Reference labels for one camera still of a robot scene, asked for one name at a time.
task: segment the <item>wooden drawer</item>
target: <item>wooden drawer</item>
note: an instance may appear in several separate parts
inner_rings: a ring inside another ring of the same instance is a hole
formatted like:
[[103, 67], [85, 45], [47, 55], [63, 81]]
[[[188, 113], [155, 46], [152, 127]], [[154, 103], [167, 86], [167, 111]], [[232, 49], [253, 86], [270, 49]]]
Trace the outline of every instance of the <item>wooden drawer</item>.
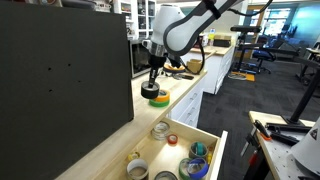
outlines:
[[185, 110], [196, 101], [201, 100], [202, 97], [202, 82], [203, 79], [195, 86], [170, 112], [172, 119], [179, 119]]
[[[170, 125], [170, 133], [178, 136], [177, 145], [171, 146], [167, 141], [155, 140], [149, 133], [132, 149], [132, 152], [139, 152], [140, 158], [148, 163], [149, 179], [154, 179], [157, 173], [161, 171], [170, 171], [179, 177], [179, 163], [182, 159], [188, 157], [189, 147], [195, 141], [214, 147], [209, 171], [203, 179], [217, 179], [227, 132], [224, 131], [220, 138], [167, 118], [162, 119], [162, 121]], [[128, 163], [127, 157], [115, 161], [113, 168], [104, 179], [128, 179], [126, 172]]]

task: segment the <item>window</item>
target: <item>window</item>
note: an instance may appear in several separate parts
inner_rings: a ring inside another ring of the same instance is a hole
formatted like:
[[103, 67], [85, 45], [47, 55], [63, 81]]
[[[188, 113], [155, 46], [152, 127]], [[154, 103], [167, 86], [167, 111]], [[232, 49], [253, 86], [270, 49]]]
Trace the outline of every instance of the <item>window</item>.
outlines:
[[289, 17], [290, 11], [290, 8], [266, 10], [262, 23], [265, 27], [263, 34], [272, 36], [280, 34]]

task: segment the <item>box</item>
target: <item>box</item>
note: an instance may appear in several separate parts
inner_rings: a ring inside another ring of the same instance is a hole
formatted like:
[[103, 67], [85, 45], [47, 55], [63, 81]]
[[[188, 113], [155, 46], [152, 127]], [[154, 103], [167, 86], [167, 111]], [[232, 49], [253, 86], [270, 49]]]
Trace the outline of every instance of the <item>box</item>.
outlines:
[[213, 46], [218, 47], [230, 47], [231, 46], [231, 36], [215, 35]]

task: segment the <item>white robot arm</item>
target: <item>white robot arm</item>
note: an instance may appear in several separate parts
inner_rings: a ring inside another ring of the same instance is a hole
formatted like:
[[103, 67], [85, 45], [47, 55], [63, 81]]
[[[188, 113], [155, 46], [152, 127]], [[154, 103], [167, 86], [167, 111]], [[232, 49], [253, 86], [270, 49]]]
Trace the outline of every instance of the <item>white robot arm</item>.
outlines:
[[143, 41], [143, 45], [151, 54], [151, 71], [149, 81], [141, 85], [141, 95], [147, 99], [156, 98], [160, 87], [155, 79], [166, 58], [177, 60], [188, 53], [206, 27], [241, 1], [243, 0], [225, 0], [217, 9], [214, 6], [215, 0], [203, 0], [187, 16], [184, 16], [179, 7], [162, 5], [154, 21], [151, 39]]

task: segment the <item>carpet floor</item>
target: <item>carpet floor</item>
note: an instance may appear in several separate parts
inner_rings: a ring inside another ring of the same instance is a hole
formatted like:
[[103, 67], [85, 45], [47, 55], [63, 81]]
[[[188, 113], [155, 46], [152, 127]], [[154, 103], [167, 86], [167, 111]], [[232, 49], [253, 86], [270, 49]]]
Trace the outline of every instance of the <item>carpet floor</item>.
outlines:
[[[275, 61], [263, 65], [272, 73], [255, 75], [255, 82], [226, 76], [216, 95], [203, 94], [198, 128], [218, 136], [223, 130], [228, 131], [219, 172], [221, 180], [243, 179], [246, 173], [254, 148], [249, 147], [244, 157], [240, 157], [240, 152], [252, 129], [249, 111], [291, 116], [307, 88], [295, 77], [300, 64]], [[320, 99], [313, 97], [300, 118], [316, 121], [319, 115]], [[269, 173], [266, 179], [273, 177]]]

